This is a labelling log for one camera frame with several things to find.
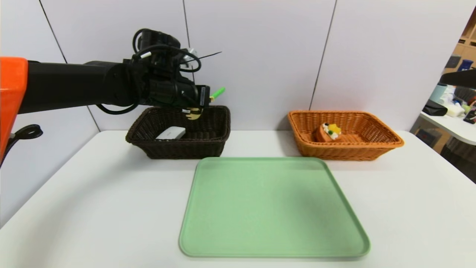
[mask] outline black bag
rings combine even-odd
[[[425,107],[423,107],[423,112],[428,115],[443,116],[448,112],[448,109],[441,104],[428,100]]]

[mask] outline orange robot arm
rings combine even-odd
[[[0,57],[0,163],[27,89],[28,61]]]

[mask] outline yellow topping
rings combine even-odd
[[[329,126],[327,126],[327,128],[328,128],[329,130],[332,130],[332,132],[337,133],[338,135],[340,135],[341,130],[340,130],[340,128],[337,126],[337,124],[329,124]]]

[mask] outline yellow object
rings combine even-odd
[[[195,120],[195,119],[198,119],[202,113],[200,111],[199,108],[189,108],[190,112],[189,114],[186,115],[186,117],[189,119],[189,120]]]
[[[332,130],[332,132],[334,133],[337,133],[338,135],[340,135],[340,128],[337,126],[337,124],[330,124],[329,126],[327,126],[329,130]]]

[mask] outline toy food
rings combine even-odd
[[[324,123],[316,131],[316,138],[321,143],[336,142],[339,140],[341,132],[337,124]]]

